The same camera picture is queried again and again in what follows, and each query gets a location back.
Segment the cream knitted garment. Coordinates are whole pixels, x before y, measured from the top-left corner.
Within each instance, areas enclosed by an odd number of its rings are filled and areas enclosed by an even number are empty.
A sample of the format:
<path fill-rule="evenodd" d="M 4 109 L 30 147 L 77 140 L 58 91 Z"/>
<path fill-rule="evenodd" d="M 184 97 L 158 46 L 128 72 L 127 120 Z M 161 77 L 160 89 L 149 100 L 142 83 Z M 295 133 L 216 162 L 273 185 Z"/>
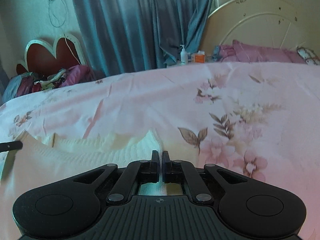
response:
<path fill-rule="evenodd" d="M 12 135 L 23 144 L 1 160 L 1 199 L 15 200 L 22 193 L 105 164 L 126 167 L 148 160 L 153 150 L 180 157 L 178 144 L 162 139 L 154 129 L 145 135 L 109 133 L 86 139 L 64 138 L 57 133 L 40 137 L 25 129 Z"/>

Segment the pile of clothes on bed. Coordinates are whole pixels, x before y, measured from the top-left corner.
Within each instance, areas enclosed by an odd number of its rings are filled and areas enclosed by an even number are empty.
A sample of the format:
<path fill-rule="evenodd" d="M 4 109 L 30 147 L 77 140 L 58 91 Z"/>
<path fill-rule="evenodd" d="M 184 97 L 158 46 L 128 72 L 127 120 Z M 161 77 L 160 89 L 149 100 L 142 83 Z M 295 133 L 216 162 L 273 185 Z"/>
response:
<path fill-rule="evenodd" d="M 62 68 L 48 77 L 41 76 L 36 72 L 25 72 L 9 80 L 7 87 L 1 92 L 1 103 L 31 93 L 96 81 L 101 77 L 104 77 L 102 72 L 86 65 L 76 65 L 68 69 Z"/>

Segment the pink floral bed sheet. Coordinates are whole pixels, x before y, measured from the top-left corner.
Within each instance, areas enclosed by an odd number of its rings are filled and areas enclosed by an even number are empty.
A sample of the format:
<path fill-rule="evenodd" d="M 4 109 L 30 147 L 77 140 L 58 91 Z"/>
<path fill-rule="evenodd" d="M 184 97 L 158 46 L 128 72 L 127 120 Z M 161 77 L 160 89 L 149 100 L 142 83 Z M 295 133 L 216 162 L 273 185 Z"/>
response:
<path fill-rule="evenodd" d="M 154 129 L 181 159 L 213 163 L 298 195 L 302 239 L 319 239 L 319 67 L 209 63 L 121 74 L 1 106 L 1 141 L 26 130 L 86 139 Z M 15 200 L 1 199 L 1 239 L 18 239 Z"/>

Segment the red heart shaped headboard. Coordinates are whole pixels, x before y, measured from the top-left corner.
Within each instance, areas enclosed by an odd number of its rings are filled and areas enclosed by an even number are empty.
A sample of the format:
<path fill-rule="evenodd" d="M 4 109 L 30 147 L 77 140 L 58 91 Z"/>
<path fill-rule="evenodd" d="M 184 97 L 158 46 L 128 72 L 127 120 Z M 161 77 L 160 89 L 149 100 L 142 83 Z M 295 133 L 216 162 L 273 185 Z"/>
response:
<path fill-rule="evenodd" d="M 55 38 L 52 44 L 33 39 L 28 42 L 24 58 L 16 64 L 18 75 L 35 72 L 50 76 L 60 69 L 68 69 L 77 65 L 86 65 L 84 52 L 79 40 L 72 34 L 66 33 Z"/>

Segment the orange box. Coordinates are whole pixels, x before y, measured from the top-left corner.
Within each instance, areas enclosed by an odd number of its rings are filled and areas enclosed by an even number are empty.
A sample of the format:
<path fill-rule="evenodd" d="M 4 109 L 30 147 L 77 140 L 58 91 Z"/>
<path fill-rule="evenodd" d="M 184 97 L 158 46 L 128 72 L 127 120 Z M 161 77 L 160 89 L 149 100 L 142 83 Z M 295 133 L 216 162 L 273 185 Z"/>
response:
<path fill-rule="evenodd" d="M 204 51 L 198 51 L 196 53 L 193 53 L 191 55 L 191 61 L 195 63 L 205 63 L 206 61 L 206 56 Z"/>

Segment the white pump bottle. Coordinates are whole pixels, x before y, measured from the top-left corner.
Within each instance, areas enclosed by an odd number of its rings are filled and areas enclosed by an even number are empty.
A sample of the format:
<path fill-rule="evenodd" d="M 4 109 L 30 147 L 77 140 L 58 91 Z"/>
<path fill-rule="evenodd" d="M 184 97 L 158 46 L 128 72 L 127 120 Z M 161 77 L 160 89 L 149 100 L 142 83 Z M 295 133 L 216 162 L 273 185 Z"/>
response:
<path fill-rule="evenodd" d="M 185 46 L 183 44 L 181 45 L 181 47 L 182 47 L 181 52 L 180 52 L 181 64 L 185 65 L 188 63 L 188 53 L 187 53 Z"/>

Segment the pink pillow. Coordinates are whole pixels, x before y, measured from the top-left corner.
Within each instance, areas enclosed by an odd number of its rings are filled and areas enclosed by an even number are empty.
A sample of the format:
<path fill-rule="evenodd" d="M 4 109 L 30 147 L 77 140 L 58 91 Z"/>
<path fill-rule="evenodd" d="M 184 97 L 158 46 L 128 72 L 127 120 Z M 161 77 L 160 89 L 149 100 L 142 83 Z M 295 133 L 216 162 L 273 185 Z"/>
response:
<path fill-rule="evenodd" d="M 296 51 L 287 49 L 254 46 L 233 40 L 231 45 L 216 46 L 212 52 L 216 62 L 284 62 L 305 64 Z"/>

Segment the blue grey curtain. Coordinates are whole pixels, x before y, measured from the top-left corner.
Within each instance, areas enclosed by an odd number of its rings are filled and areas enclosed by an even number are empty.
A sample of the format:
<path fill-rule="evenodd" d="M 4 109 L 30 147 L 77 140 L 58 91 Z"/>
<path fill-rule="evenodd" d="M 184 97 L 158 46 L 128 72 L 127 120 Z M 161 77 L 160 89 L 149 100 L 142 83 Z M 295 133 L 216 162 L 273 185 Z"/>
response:
<path fill-rule="evenodd" d="M 213 0 L 73 0 L 91 66 L 106 76 L 176 64 L 198 51 Z"/>

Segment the patterned white pillow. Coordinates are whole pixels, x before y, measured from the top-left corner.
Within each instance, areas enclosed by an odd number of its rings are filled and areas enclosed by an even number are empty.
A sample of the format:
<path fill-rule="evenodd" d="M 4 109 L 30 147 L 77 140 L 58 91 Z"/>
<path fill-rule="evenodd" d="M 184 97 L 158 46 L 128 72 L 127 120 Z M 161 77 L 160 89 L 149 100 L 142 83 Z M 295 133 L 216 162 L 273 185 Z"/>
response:
<path fill-rule="evenodd" d="M 299 47 L 297 48 L 297 53 L 306 64 L 311 66 L 320 65 L 320 59 L 313 50 L 304 47 Z"/>

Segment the cream round headboard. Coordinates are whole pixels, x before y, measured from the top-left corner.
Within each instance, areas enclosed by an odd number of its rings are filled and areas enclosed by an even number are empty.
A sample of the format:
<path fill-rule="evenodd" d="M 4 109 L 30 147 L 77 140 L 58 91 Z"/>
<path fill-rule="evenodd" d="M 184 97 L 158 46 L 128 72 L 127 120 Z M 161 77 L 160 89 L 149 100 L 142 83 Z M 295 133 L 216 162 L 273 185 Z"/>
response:
<path fill-rule="evenodd" d="M 234 40 L 288 50 L 305 47 L 319 54 L 319 21 L 285 0 L 231 0 L 208 16 L 199 50 L 210 54 Z"/>

